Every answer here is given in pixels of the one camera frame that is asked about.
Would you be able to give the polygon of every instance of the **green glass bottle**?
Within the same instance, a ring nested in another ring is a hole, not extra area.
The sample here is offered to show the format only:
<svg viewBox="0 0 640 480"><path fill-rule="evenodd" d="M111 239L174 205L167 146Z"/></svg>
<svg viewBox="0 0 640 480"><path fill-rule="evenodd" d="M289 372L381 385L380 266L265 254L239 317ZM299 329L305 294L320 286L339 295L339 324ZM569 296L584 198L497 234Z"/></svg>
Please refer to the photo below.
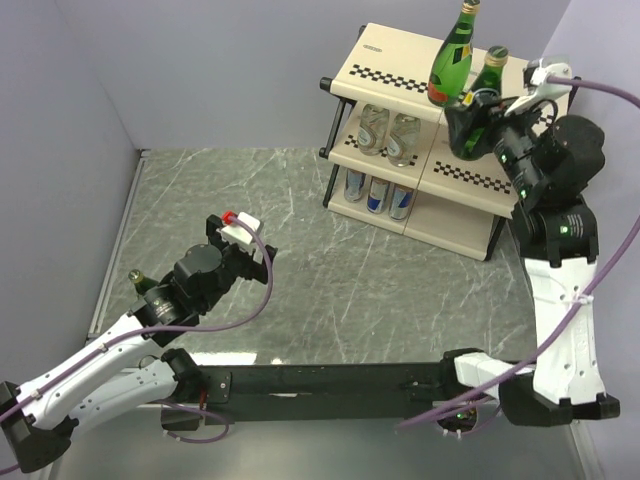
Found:
<svg viewBox="0 0 640 480"><path fill-rule="evenodd" d="M158 282L145 276L140 270L131 270L129 272L129 280L133 283L133 288L136 289L136 293L140 297L158 285Z"/></svg>
<svg viewBox="0 0 640 480"><path fill-rule="evenodd" d="M465 107L473 102L475 96L479 95L487 98L499 98L502 96L502 71L509 60L509 50L507 47L496 45L491 47L484 57L484 67L478 78L473 82L471 88L467 92L462 101ZM463 160L477 160L480 155L473 153L473 147L476 145L484 128L478 128L473 131L469 140L464 146L462 155Z"/></svg>
<svg viewBox="0 0 640 480"><path fill-rule="evenodd" d="M458 100L471 71L473 22L480 0L465 0L456 25L442 43L429 76L429 100L445 107Z"/></svg>

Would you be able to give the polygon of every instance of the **energy drink can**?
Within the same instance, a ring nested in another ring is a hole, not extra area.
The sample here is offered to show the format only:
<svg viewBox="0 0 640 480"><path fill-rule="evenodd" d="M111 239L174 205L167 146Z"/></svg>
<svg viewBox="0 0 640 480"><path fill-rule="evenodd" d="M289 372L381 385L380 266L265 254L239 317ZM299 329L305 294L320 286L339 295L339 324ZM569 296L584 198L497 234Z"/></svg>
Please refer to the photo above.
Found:
<svg viewBox="0 0 640 480"><path fill-rule="evenodd" d="M389 182L382 178L372 177L367 208L371 213L382 213L384 201L389 193Z"/></svg>
<svg viewBox="0 0 640 480"><path fill-rule="evenodd" d="M366 175L357 170L347 169L347 179L344 185L344 198L350 202L357 202L362 198L362 187Z"/></svg>
<svg viewBox="0 0 640 480"><path fill-rule="evenodd" d="M409 215L409 205L413 189L396 185L391 195L391 205L389 206L389 216L394 220L404 220Z"/></svg>

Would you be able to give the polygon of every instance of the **wall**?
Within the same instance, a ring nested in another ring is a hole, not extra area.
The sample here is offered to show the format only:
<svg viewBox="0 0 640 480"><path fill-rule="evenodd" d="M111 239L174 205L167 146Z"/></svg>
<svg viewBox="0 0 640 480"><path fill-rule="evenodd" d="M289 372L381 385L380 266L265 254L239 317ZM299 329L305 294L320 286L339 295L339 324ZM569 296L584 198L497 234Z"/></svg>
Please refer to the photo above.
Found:
<svg viewBox="0 0 640 480"><path fill-rule="evenodd" d="M483 0L476 45L539 56L569 0ZM360 25L444 38L461 0L57 0L137 147L320 146Z"/></svg>
<svg viewBox="0 0 640 480"><path fill-rule="evenodd" d="M640 59L633 32L640 20L636 0L573 0L553 35L547 53L566 52L575 75L614 84L637 94ZM599 92L581 91L575 113L606 133L605 169L591 182L586 199L598 218L600 264L611 256L640 212L640 164L637 134L640 111ZM638 345L638 241L596 290L595 322L600 369L607 390L622 404L619 419L590 424L607 478L637 478L640 430Z"/></svg>
<svg viewBox="0 0 640 480"><path fill-rule="evenodd" d="M53 0L0 2L0 64L0 379L21 383L82 346L136 152Z"/></svg>

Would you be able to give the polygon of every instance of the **gray marble surface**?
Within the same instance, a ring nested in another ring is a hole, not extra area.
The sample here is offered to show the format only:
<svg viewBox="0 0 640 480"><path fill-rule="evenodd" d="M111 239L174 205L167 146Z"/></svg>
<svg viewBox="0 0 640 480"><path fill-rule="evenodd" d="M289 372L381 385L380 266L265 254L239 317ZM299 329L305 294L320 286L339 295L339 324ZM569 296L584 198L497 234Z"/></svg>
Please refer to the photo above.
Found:
<svg viewBox="0 0 640 480"><path fill-rule="evenodd" d="M533 305L505 230L478 262L325 210L331 165L315 149L151 151L125 232L105 331L134 301L127 272L162 277L205 237L205 219L246 211L278 247L275 290L252 324L187 334L191 352L241 353L256 363L437 361L479 347L502 359L535 347ZM203 319L234 321L265 287L237 282Z"/></svg>

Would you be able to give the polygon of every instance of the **beige shelf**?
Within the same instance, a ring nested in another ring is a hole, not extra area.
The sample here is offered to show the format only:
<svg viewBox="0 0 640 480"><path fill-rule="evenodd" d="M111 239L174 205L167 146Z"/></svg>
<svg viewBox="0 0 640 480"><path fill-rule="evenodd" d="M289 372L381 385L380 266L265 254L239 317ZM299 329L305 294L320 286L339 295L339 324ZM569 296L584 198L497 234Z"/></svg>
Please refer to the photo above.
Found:
<svg viewBox="0 0 640 480"><path fill-rule="evenodd" d="M451 153L445 125L438 129L418 190L507 218L517 200L493 154L467 162Z"/></svg>
<svg viewBox="0 0 640 480"><path fill-rule="evenodd" d="M404 230L408 237L484 260L494 226L490 213L419 192Z"/></svg>
<svg viewBox="0 0 640 480"><path fill-rule="evenodd" d="M442 108L427 98L431 65L442 40L370 23L331 83L331 93L374 103L430 122L444 122ZM470 86L484 64L486 50L473 49ZM503 96L524 95L527 61L510 58L503 72Z"/></svg>
<svg viewBox="0 0 640 480"><path fill-rule="evenodd" d="M438 124L423 120L420 125L420 138L414 154L415 165L395 167L391 165L386 157L386 148L381 155L368 156L360 153L357 138L363 108L364 103L358 102L342 132L336 139L335 146L329 153L329 161L409 188L418 188L418 182L427 163L431 144L438 130ZM395 112L391 112L389 117L387 141L395 115Z"/></svg>
<svg viewBox="0 0 640 480"><path fill-rule="evenodd" d="M330 211L346 215L347 217L355 218L356 220L360 220L365 223L370 223L371 225L390 230L394 233L402 234L402 232L404 232L404 227L407 224L407 219L405 218L402 221L397 221L393 220L389 216L389 202L391 188L393 188L393 186L389 187L389 196L387 197L385 208L382 213L371 213L369 210L367 210L367 196L369 195L369 185L371 184L371 178L367 176L364 184L364 195L362 196L362 199L358 202L349 202L346 198L344 198L345 176L346 173L344 171L342 171L338 175L336 188L333 192L333 197L331 197L331 201L329 201L328 208Z"/></svg>

